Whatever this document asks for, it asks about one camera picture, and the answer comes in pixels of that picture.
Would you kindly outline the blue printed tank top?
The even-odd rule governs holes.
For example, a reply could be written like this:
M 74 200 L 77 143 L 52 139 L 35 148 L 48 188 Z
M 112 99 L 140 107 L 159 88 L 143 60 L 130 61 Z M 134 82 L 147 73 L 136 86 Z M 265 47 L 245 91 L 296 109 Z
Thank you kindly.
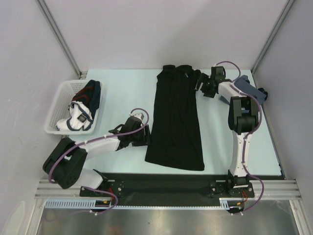
M 231 88 L 230 84 L 232 84 L 236 90 L 254 96 L 260 105 L 262 105 L 267 100 L 268 93 L 261 88 L 257 89 L 256 87 L 252 86 L 248 76 L 242 75 L 234 81 L 225 81 L 219 84 L 218 94 L 221 95 L 220 100 L 222 100 L 227 105 L 230 104 L 230 98 L 232 96 L 240 96 L 237 91 Z

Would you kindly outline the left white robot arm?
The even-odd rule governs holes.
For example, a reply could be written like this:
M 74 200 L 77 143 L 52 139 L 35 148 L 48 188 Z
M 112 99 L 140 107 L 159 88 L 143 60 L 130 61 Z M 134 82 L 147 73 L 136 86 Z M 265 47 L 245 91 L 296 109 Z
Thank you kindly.
M 52 184 L 62 189 L 73 185 L 90 188 L 96 195 L 104 195 L 108 190 L 105 177 L 97 170 L 84 168 L 85 161 L 107 152 L 119 151 L 132 146 L 145 146 L 150 143 L 150 131 L 143 122 L 144 114 L 131 115 L 125 124 L 110 130 L 102 137 L 76 143 L 71 138 L 63 138 L 51 152 L 43 165 Z

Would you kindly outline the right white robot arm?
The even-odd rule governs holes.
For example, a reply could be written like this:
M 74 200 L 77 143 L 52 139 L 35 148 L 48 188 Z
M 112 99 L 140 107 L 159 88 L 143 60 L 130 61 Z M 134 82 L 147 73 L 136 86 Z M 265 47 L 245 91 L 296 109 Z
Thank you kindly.
M 214 98 L 220 94 L 229 103 L 228 127 L 233 133 L 232 161 L 225 182 L 210 183 L 212 197 L 241 197 L 253 192 L 249 179 L 248 155 L 251 137 L 262 121 L 262 111 L 257 97 L 238 87 L 239 75 L 234 80 L 226 78 L 223 66 L 211 68 L 211 74 L 200 73 L 195 90 L 201 90 L 205 97 Z

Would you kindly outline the black tank top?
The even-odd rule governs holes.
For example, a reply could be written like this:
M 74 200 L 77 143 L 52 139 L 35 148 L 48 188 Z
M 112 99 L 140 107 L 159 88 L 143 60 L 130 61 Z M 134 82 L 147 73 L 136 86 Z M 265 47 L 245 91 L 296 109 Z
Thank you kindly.
M 190 171 L 204 170 L 195 90 L 200 74 L 200 70 L 190 65 L 165 65 L 157 75 L 146 162 Z

